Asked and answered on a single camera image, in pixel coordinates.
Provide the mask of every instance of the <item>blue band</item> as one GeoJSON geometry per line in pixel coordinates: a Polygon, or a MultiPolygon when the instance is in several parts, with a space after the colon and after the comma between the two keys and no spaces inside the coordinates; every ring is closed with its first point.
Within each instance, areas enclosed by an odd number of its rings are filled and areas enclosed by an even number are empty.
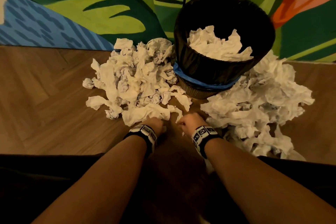
{"type": "Polygon", "coordinates": [[[200,87],[203,87],[203,88],[206,88],[206,89],[212,89],[212,90],[225,90],[227,88],[230,88],[231,86],[233,86],[240,78],[240,76],[235,79],[233,82],[229,83],[229,84],[226,84],[226,85],[223,85],[223,84],[206,84],[204,82],[200,82],[198,80],[195,80],[187,75],[185,75],[183,72],[182,72],[182,69],[179,67],[178,63],[175,62],[174,64],[174,72],[175,74],[177,74],[179,77],[187,80],[188,82],[191,82],[193,84],[196,84],[200,87]]]}

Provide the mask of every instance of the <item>trash bag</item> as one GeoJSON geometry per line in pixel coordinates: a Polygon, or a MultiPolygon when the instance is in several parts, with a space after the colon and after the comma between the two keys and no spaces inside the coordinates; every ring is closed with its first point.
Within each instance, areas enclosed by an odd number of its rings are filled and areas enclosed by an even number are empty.
{"type": "Polygon", "coordinates": [[[229,84],[255,66],[272,48],[275,29],[268,15],[249,0],[192,0],[179,12],[174,28],[176,61],[183,73],[206,84],[229,84]],[[214,25],[215,35],[228,39],[233,29],[251,60],[232,62],[208,58],[188,46],[191,30],[214,25]]]}

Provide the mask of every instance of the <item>wooden floor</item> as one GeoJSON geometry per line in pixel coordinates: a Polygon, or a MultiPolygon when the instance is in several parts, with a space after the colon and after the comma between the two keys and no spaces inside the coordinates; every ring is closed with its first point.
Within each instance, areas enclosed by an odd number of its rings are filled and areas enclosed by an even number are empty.
{"type": "MultiPolygon", "coordinates": [[[[96,154],[118,143],[128,127],[122,119],[109,120],[104,108],[85,106],[89,96],[103,90],[85,89],[92,78],[92,58],[104,63],[109,52],[55,48],[0,47],[0,153],[96,154]]],[[[292,63],[296,81],[313,90],[316,102],[282,131],[308,161],[336,165],[336,65],[292,63]]],[[[183,109],[175,99],[172,104],[183,109]]],[[[191,111],[199,111],[194,101],[191,111]]],[[[167,122],[166,148],[158,153],[172,158],[187,151],[172,114],[167,122]]]]}

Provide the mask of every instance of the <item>painted wall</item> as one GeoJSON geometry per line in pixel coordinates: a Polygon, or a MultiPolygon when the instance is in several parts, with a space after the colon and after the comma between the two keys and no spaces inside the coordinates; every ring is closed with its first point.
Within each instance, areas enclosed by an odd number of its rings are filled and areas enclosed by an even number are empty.
{"type": "MultiPolygon", "coordinates": [[[[252,0],[276,28],[274,52],[336,60],[336,0],[252,0]]],[[[117,37],[172,40],[182,0],[0,0],[0,44],[112,50],[117,37]]]]}

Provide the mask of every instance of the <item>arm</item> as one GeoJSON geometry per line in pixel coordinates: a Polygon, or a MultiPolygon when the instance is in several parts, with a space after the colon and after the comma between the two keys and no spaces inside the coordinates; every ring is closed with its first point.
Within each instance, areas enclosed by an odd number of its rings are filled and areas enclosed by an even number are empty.
{"type": "MultiPolygon", "coordinates": [[[[179,123],[186,135],[206,125],[196,113],[179,123]]],[[[336,223],[336,209],[231,143],[211,139],[205,154],[250,223],[336,223]]]]}
{"type": "MultiPolygon", "coordinates": [[[[143,122],[160,135],[157,118],[143,122]]],[[[147,145],[130,136],[118,143],[66,192],[58,197],[33,224],[119,223],[137,184],[147,145]]]]}

